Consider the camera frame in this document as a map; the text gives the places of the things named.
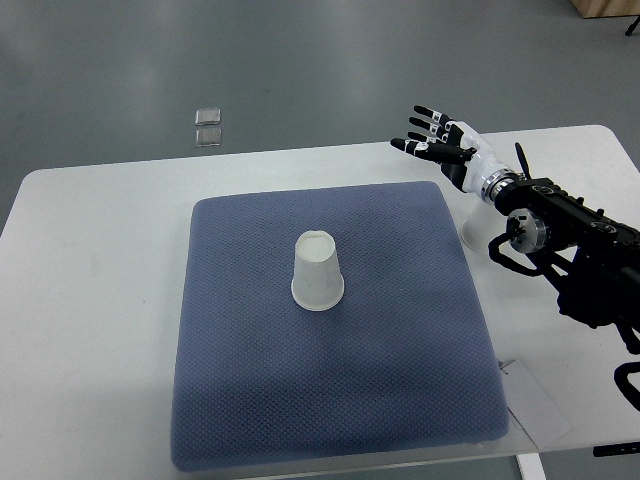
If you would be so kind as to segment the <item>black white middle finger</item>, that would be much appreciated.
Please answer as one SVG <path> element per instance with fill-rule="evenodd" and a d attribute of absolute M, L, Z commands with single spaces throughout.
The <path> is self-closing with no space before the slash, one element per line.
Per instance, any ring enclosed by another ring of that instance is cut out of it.
<path fill-rule="evenodd" d="M 416 128 L 410 136 L 443 136 L 452 128 L 452 120 L 448 116 L 427 117 L 426 119 L 410 117 L 409 122 Z"/>

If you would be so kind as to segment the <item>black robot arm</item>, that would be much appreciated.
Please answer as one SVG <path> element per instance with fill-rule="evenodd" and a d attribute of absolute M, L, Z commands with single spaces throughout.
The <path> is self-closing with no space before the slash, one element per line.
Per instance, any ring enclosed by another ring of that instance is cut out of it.
<path fill-rule="evenodd" d="M 544 277 L 557 291 L 560 314 L 592 329 L 613 325 L 629 353 L 639 353 L 639 232 L 593 210 L 549 178 L 531 175 L 522 146 L 520 168 L 500 161 L 468 124 L 416 105 L 415 131 L 395 149 L 439 165 L 459 191 L 505 216 L 488 244 L 489 258 L 515 273 Z"/>

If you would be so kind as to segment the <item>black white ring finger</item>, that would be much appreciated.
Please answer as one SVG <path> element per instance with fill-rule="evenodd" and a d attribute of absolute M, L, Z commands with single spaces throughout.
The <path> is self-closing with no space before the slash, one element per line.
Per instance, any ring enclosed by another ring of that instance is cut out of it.
<path fill-rule="evenodd" d="M 437 125 L 450 125 L 454 122 L 450 116 L 437 110 L 430 109 L 425 106 L 415 105 L 413 107 L 415 116 L 412 117 L 413 125 L 422 124 L 437 124 Z"/>

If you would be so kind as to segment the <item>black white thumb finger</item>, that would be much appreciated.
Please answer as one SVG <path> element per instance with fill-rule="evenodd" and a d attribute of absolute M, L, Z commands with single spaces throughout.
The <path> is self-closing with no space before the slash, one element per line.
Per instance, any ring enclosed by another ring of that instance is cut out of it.
<path fill-rule="evenodd" d="M 471 148 L 402 138 L 393 138 L 390 144 L 397 150 L 434 163 L 466 163 L 472 159 Z"/>

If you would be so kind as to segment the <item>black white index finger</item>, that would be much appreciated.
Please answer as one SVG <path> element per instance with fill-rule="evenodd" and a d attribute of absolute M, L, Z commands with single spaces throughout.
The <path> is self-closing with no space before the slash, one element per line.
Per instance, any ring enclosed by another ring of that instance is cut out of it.
<path fill-rule="evenodd" d="M 416 142 L 427 142 L 427 143 L 447 143 L 447 133 L 436 132 L 436 133 L 419 133 L 419 132 L 408 132 L 407 136 L 410 140 Z"/>

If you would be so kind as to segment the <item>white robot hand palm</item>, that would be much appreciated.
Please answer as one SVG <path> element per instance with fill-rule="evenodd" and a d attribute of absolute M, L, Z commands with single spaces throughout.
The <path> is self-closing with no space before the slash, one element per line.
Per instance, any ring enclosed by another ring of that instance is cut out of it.
<path fill-rule="evenodd" d="M 441 139 L 447 145 L 476 150 L 463 165 L 441 165 L 441 172 L 458 190 L 495 196 L 493 190 L 501 182 L 514 181 L 514 171 L 497 160 L 493 147 L 468 124 L 450 120 L 444 124 L 444 130 Z"/>

